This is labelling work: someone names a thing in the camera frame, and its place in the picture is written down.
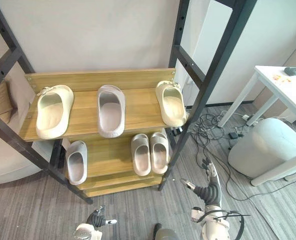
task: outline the beige slide sandal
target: beige slide sandal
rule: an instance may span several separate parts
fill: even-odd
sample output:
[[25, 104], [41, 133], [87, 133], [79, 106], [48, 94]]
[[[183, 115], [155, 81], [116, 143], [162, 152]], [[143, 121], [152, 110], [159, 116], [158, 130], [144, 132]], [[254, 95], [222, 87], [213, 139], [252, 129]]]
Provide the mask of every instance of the beige slide sandal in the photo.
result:
[[160, 81], [155, 91], [164, 123], [170, 127], [184, 125], [187, 115], [180, 85], [171, 81]]
[[162, 132], [155, 132], [150, 138], [151, 169], [156, 174], [164, 174], [168, 169], [169, 144]]
[[66, 85], [44, 87], [37, 103], [36, 133], [41, 139], [58, 138], [68, 127], [74, 93]]
[[146, 134], [135, 135], [131, 140], [132, 164], [134, 172], [146, 176], [151, 171], [149, 139]]

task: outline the power adapter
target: power adapter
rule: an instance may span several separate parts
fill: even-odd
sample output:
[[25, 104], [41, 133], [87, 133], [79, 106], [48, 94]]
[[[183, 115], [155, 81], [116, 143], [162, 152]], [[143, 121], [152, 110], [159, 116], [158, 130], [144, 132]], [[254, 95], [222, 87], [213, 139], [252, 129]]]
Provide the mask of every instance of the power adapter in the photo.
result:
[[235, 132], [228, 133], [228, 136], [230, 137], [230, 139], [237, 139], [238, 138], [238, 134]]

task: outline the wooden shelf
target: wooden shelf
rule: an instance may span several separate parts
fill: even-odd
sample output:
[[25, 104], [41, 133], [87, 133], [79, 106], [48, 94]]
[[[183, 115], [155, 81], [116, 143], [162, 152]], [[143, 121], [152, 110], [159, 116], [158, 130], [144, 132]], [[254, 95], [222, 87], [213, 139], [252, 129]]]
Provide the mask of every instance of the wooden shelf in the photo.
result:
[[90, 177], [87, 180], [78, 185], [80, 190], [108, 187], [117, 184], [132, 183], [141, 180], [152, 180], [155, 177], [160, 177], [160, 175], [155, 173], [150, 173], [147, 176], [138, 176], [134, 171], [117, 173], [112, 175]]
[[122, 184], [117, 184], [117, 185], [108, 186], [108, 187], [104, 186], [104, 187], [87, 189], [84, 191], [84, 193], [88, 197], [95, 197], [95, 196], [112, 194], [112, 193], [117, 193], [117, 192], [122, 192], [127, 190], [150, 187], [150, 186], [158, 185], [161, 182], [162, 182], [162, 177], [157, 176], [151, 179], [140, 180], [136, 182], [128, 182], [128, 183], [122, 183]]
[[[161, 117], [155, 88], [125, 89], [123, 93], [126, 98], [125, 133], [166, 127]], [[33, 101], [19, 133], [27, 142], [41, 140], [36, 133], [37, 101], [38, 97]], [[59, 138], [97, 133], [97, 91], [74, 92], [68, 128]]]
[[[160, 132], [160, 128], [144, 131], [150, 134]], [[133, 171], [131, 140], [136, 133], [117, 138], [86, 136], [71, 138], [70, 141], [82, 140], [87, 145], [87, 177], [110, 176]]]
[[[161, 132], [162, 120], [155, 87], [160, 81], [173, 81], [176, 70], [138, 69], [94, 72], [33, 73], [25, 77], [37, 94], [44, 87], [67, 85], [74, 94], [66, 132], [58, 138], [84, 141], [87, 145], [87, 179], [77, 187], [88, 197], [158, 185], [162, 176], [151, 172], [138, 176], [133, 170], [131, 140], [139, 133]], [[97, 90], [115, 85], [125, 96], [125, 128], [117, 138], [98, 134]], [[20, 130], [27, 142], [42, 140], [36, 133], [36, 97]]]

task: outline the white slide sandal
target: white slide sandal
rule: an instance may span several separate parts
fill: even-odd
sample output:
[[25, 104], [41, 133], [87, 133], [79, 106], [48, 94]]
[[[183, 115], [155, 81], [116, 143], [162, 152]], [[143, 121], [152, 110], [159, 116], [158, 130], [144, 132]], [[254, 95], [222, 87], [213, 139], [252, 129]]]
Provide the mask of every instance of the white slide sandal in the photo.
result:
[[171, 81], [160, 81], [155, 91], [163, 122], [170, 127], [184, 125], [187, 115], [180, 85]]
[[97, 92], [98, 132], [104, 138], [116, 138], [125, 129], [126, 99], [116, 86], [103, 85]]
[[66, 164], [69, 182], [82, 184], [87, 178], [87, 145], [83, 141], [74, 141], [67, 149]]
[[156, 174], [164, 174], [168, 169], [169, 144], [162, 132], [155, 132], [150, 138], [151, 168]]
[[41, 139], [58, 138], [68, 127], [74, 93], [66, 85], [44, 87], [37, 103], [36, 133]]
[[146, 134], [135, 135], [131, 140], [132, 164], [134, 172], [146, 176], [152, 167], [150, 163], [149, 139]]

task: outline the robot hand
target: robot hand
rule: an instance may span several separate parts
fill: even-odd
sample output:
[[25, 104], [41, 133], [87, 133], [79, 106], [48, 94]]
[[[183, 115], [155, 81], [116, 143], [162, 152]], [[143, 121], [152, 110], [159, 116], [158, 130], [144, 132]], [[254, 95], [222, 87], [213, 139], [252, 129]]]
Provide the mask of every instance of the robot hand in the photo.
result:
[[116, 219], [106, 220], [103, 215], [100, 215], [105, 211], [105, 206], [100, 206], [99, 209], [93, 211], [87, 219], [86, 223], [80, 224], [73, 236], [77, 240], [101, 240], [103, 233], [95, 230], [104, 225], [113, 225], [117, 223]]

